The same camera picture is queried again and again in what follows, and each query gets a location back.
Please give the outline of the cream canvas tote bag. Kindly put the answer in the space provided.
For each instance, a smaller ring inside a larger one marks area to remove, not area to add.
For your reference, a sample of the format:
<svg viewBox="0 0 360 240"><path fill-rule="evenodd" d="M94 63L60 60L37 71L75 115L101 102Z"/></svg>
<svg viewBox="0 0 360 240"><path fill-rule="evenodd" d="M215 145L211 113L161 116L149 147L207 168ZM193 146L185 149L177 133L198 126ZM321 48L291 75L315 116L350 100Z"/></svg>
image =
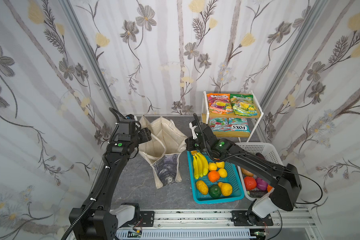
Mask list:
<svg viewBox="0 0 360 240"><path fill-rule="evenodd" d="M181 182L180 155L186 149L187 136L176 127L173 120L164 117L149 122L143 116L140 123L151 131L152 139L139 145L139 154L153 169L156 188Z"/></svg>

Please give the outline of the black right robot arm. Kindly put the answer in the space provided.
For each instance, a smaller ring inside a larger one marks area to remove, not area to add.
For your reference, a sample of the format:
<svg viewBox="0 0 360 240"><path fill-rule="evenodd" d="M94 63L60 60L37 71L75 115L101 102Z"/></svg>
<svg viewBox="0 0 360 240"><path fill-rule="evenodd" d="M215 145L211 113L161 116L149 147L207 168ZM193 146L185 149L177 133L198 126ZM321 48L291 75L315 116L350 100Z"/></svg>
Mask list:
<svg viewBox="0 0 360 240"><path fill-rule="evenodd" d="M302 175L294 165L271 163L230 140L218 139L209 125L199 121L197 114L193 117L190 123L192 136L186 139L187 151L199 151L214 162L228 162L244 168L273 187L270 193L253 201L246 211L245 215L251 224L266 219L277 210L291 212L298 205Z"/></svg>

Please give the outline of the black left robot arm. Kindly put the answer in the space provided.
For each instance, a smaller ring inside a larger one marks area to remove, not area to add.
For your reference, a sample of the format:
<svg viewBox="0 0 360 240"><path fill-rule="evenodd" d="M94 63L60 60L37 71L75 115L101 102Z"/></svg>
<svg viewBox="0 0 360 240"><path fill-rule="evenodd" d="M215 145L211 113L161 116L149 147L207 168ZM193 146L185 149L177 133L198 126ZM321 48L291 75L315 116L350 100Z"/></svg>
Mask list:
<svg viewBox="0 0 360 240"><path fill-rule="evenodd" d="M151 131L143 128L135 116L123 116L114 108L109 110L116 117L116 127L102 155L104 167L82 206L71 210L71 224L63 240L71 234L78 240L115 240L120 227L139 219L138 204L123 204L115 213L111 212L111 204L123 169L132 154L138 153L139 146L151 141Z"/></svg>

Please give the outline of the orange fruit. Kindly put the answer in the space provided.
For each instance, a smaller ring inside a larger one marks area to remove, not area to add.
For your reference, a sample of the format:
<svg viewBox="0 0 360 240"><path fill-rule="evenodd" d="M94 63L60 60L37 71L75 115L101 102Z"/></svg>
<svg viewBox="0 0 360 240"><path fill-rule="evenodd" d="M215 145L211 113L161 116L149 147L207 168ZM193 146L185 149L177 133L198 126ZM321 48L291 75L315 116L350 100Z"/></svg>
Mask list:
<svg viewBox="0 0 360 240"><path fill-rule="evenodd" d="M209 171L208 180L211 183L215 183L220 179L220 174L217 171Z"/></svg>

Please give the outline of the yellow banana bunch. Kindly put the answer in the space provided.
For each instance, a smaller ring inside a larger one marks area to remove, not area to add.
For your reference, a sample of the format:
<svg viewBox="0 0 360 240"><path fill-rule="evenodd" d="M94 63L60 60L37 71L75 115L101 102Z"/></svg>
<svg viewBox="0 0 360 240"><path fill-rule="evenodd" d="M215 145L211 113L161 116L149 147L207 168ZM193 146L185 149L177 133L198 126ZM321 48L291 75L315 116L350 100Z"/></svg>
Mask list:
<svg viewBox="0 0 360 240"><path fill-rule="evenodd" d="M193 156L194 178L198 180L209 173L209 163L207 158L200 152L191 151L191 154Z"/></svg>

